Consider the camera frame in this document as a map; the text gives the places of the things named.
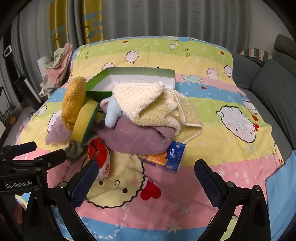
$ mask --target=open cardboard box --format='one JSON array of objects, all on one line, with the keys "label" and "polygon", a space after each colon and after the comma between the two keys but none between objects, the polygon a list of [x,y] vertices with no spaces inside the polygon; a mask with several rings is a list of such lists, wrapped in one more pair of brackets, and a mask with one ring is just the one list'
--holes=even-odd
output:
[{"label": "open cardboard box", "polygon": [[106,68],[86,83],[86,99],[100,103],[112,95],[112,87],[117,83],[129,83],[131,79],[150,82],[162,81],[167,89],[175,89],[175,70],[147,67]]}]

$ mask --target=gray sofa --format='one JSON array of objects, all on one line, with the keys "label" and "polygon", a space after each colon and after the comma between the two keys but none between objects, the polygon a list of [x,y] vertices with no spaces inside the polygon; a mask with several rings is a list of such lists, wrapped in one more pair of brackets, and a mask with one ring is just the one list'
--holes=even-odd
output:
[{"label": "gray sofa", "polygon": [[296,149],[296,44],[279,34],[274,48],[273,59],[263,67],[232,53],[233,80],[272,126],[271,135],[286,161]]}]

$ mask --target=pink plush ear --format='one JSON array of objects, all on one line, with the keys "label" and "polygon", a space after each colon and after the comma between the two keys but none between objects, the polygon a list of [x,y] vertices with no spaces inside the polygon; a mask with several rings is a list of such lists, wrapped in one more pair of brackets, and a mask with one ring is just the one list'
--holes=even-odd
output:
[{"label": "pink plush ear", "polygon": [[100,107],[102,109],[102,111],[104,111],[105,113],[107,113],[107,107],[108,107],[108,104],[109,104],[109,100],[110,100],[110,97],[109,98],[106,98],[106,99],[103,99],[100,103]]}]

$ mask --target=cartoon print bedsheet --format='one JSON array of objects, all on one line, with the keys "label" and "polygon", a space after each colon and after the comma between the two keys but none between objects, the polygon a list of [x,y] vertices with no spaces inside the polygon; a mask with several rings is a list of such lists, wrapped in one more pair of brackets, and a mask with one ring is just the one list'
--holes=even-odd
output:
[{"label": "cartoon print bedsheet", "polygon": [[[176,90],[194,104],[204,125],[202,134],[187,144],[177,174],[142,164],[132,155],[110,152],[113,175],[96,181],[87,200],[76,208],[97,240],[197,240],[217,212],[194,174],[194,163],[201,158],[225,181],[246,188],[259,184],[266,196],[265,180],[283,160],[271,126],[234,84],[232,56],[225,48],[185,37],[121,38],[81,46],[71,65],[69,81],[77,76],[89,80],[115,66],[175,69]],[[61,114],[67,85],[51,96],[22,131],[18,143],[35,141],[38,148],[21,159],[66,147],[47,146],[44,138]],[[51,169],[49,186],[68,181],[83,161],[66,161]],[[28,197],[24,194],[18,199],[26,206]],[[53,211],[62,233],[71,239],[57,208]]]}]

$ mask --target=yellow plush toy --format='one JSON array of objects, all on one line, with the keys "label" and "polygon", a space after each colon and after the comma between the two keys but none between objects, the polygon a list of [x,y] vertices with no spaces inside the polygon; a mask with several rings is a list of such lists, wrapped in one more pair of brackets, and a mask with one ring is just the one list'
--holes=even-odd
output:
[{"label": "yellow plush toy", "polygon": [[62,102],[62,121],[68,130],[73,130],[80,109],[84,105],[86,79],[76,77],[67,88]]}]

